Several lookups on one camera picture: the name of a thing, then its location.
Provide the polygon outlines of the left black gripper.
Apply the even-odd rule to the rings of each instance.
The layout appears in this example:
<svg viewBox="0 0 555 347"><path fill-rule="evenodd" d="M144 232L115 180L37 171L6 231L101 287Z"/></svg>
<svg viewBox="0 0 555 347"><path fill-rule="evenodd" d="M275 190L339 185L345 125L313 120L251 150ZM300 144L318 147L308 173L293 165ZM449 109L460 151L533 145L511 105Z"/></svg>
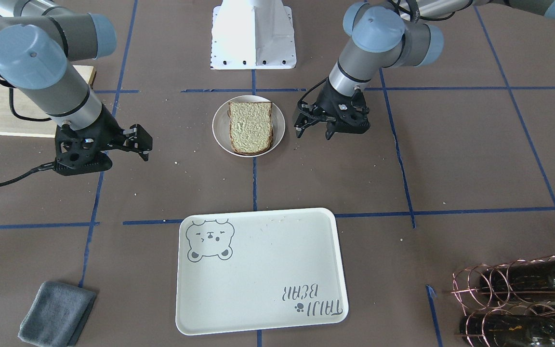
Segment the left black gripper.
<svg viewBox="0 0 555 347"><path fill-rule="evenodd" d="M333 88L328 80L322 82L322 89L314 105L297 104L295 111L295 133L301 138L308 127L326 123L326 140L338 133L363 134L370 129L369 108L359 86L355 86L350 96L345 96Z"/></svg>

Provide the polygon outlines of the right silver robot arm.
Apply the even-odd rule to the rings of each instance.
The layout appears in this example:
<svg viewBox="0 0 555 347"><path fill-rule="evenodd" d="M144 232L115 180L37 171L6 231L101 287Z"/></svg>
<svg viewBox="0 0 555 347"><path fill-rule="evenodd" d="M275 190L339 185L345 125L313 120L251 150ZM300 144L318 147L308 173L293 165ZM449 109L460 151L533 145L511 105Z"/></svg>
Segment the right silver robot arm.
<svg viewBox="0 0 555 347"><path fill-rule="evenodd" d="M31 169L70 176L108 171L109 150L148 161L152 136L121 128L73 62L114 53L106 16L76 13L50 0L0 0L0 84L19 90L56 125L55 159Z"/></svg>

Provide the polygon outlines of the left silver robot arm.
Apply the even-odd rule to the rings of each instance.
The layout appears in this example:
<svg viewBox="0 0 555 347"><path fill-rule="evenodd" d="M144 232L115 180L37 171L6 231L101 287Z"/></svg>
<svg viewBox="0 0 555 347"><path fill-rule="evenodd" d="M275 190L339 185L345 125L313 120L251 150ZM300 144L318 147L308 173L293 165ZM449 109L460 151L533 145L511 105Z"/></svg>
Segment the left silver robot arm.
<svg viewBox="0 0 555 347"><path fill-rule="evenodd" d="M349 37L330 74L317 84L317 99L297 103L297 138L307 128L326 124L325 137L363 134L370 129L364 88L381 68L420 67L436 61L444 36L434 22L486 0L384 0L348 7L342 27Z"/></svg>

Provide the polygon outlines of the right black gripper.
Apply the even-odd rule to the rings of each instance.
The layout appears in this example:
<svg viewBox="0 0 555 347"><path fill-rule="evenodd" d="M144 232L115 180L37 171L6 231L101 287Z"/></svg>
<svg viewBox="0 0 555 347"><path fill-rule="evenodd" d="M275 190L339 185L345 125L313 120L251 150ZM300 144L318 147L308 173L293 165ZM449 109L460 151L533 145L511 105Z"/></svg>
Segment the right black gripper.
<svg viewBox="0 0 555 347"><path fill-rule="evenodd" d="M86 128L72 130L67 124L56 128L54 170L63 176L108 171L113 163L104 152L114 149L136 152L148 161L153 138L140 124L121 128L103 106L97 119Z"/></svg>

